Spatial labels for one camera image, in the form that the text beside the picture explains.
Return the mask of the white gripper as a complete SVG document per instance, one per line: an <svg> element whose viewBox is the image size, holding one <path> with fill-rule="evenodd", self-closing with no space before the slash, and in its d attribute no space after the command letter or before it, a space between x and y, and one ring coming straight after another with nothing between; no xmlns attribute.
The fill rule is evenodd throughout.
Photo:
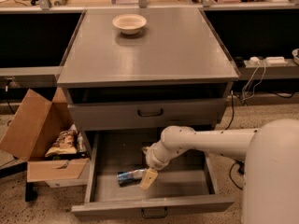
<svg viewBox="0 0 299 224"><path fill-rule="evenodd" d="M158 141L150 147L142 147L141 150L145 154L146 164L149 167L144 172L140 183L140 188L146 190L157 178L157 171L163 170L174 159L174 152L167 149L162 141Z"/></svg>

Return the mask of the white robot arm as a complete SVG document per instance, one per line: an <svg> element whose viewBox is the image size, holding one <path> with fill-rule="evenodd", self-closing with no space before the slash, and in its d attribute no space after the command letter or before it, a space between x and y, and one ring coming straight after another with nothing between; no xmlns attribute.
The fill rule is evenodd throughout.
<svg viewBox="0 0 299 224"><path fill-rule="evenodd" d="M278 119L255 129L197 132L169 126L144 148L148 189L171 160L193 149L243 161L242 224L299 224L299 120Z"/></svg>

